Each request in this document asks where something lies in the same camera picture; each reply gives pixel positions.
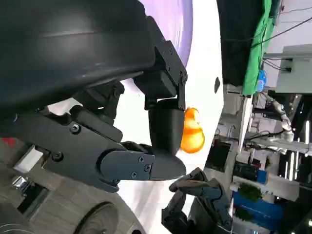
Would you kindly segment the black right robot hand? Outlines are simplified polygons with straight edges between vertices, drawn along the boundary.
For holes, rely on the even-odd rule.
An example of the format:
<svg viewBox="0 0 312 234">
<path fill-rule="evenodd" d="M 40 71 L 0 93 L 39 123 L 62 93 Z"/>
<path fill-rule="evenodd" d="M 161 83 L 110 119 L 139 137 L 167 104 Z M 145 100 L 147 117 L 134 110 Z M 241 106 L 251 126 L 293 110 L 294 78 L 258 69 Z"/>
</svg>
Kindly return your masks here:
<svg viewBox="0 0 312 234">
<path fill-rule="evenodd" d="M 200 168 L 169 186 L 174 193 L 162 209 L 161 223 L 172 234 L 231 234 L 230 201 L 217 179 Z"/>
</svg>

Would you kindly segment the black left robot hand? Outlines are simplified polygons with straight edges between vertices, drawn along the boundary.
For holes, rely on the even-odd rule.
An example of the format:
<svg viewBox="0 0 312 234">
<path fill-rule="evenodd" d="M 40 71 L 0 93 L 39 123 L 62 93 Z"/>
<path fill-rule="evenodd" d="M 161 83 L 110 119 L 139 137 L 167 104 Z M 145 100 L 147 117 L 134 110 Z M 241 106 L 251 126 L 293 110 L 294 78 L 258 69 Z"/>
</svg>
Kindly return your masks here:
<svg viewBox="0 0 312 234">
<path fill-rule="evenodd" d="M 128 78 L 144 94 L 151 145 L 122 141 L 114 126 Z M 33 144 L 55 174 L 110 193 L 121 180 L 185 175 L 186 81 L 137 0 L 0 3 L 0 135 Z"/>
</svg>

